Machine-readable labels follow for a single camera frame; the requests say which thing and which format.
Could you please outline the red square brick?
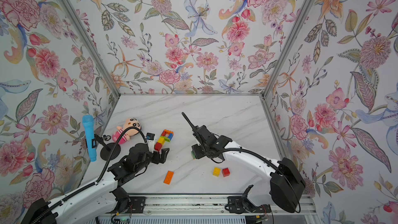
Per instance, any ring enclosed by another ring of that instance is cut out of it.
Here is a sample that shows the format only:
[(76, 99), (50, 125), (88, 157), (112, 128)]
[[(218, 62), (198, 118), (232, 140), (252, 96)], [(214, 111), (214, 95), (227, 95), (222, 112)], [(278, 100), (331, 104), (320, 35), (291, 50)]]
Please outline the red square brick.
[(160, 152), (162, 149), (162, 143), (156, 142), (154, 145), (154, 151)]
[(228, 168), (222, 169), (221, 172), (222, 172), (223, 177), (227, 177), (230, 175), (230, 170)]

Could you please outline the orange tall long brick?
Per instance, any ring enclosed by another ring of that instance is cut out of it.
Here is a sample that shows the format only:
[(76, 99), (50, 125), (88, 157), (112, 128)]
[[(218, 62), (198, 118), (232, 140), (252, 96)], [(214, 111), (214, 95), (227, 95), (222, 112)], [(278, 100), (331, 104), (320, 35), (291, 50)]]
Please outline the orange tall long brick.
[(166, 130), (166, 129), (165, 129), (165, 131), (166, 131), (166, 136), (169, 135), (170, 133), (174, 133), (173, 131)]

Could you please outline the yellow square brick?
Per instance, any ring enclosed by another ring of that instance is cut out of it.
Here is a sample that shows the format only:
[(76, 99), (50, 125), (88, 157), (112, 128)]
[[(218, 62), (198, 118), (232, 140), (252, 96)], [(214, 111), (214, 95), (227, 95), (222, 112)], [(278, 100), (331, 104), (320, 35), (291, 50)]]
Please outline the yellow square brick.
[(217, 167), (215, 167), (212, 172), (213, 176), (216, 176), (216, 177), (219, 177), (220, 173), (221, 173), (221, 169), (217, 168)]

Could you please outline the yellow brick front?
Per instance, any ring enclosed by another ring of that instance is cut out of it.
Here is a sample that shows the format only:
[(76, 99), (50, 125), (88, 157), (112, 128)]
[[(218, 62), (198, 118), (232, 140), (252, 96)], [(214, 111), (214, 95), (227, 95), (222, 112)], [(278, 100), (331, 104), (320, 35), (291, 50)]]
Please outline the yellow brick front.
[(165, 143), (165, 137), (160, 136), (159, 139), (158, 139), (158, 143), (160, 143), (161, 145), (164, 145), (164, 143)]

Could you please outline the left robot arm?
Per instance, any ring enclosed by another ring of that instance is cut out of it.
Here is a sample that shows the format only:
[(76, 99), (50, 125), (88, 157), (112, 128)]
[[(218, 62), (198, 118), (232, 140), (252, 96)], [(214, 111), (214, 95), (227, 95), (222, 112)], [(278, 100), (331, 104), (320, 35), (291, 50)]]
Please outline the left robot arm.
[(133, 203), (123, 185), (145, 173), (151, 163), (164, 163), (169, 152), (169, 148), (151, 152), (147, 144), (136, 144), (98, 179), (51, 201), (35, 201), (22, 223), (83, 224), (102, 214), (129, 210)]

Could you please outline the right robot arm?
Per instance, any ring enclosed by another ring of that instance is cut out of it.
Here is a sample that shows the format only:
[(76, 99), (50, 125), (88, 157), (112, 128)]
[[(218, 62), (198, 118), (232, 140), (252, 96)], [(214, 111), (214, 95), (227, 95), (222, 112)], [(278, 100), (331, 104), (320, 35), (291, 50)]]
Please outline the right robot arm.
[(194, 125), (185, 113), (182, 113), (182, 116), (197, 140), (197, 144), (192, 146), (192, 153), (196, 159), (206, 157), (218, 164), (225, 161), (236, 162), (261, 178), (260, 181), (249, 185), (240, 197), (229, 199), (229, 212), (254, 213), (261, 206), (271, 204), (276, 204), (288, 213), (301, 211), (300, 199), (306, 183), (292, 160), (264, 157), (245, 149), (227, 136), (210, 132), (205, 125)]

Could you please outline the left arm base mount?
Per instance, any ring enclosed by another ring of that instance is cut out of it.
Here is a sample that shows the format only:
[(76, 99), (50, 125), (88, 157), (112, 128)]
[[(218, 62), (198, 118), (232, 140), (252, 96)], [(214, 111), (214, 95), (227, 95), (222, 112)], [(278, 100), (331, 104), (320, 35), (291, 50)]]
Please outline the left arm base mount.
[(106, 211), (107, 214), (142, 214), (144, 212), (146, 197), (130, 195), (122, 187), (111, 191), (110, 199), (115, 201), (115, 204)]

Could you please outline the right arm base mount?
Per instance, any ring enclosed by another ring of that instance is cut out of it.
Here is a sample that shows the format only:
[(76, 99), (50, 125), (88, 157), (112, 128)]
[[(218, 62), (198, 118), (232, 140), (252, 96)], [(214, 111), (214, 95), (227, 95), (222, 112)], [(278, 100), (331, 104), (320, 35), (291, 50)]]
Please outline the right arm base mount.
[(233, 214), (243, 213), (271, 213), (270, 205), (255, 206), (248, 200), (248, 193), (252, 189), (253, 185), (249, 185), (241, 196), (229, 196), (227, 197), (227, 204), (225, 210)]

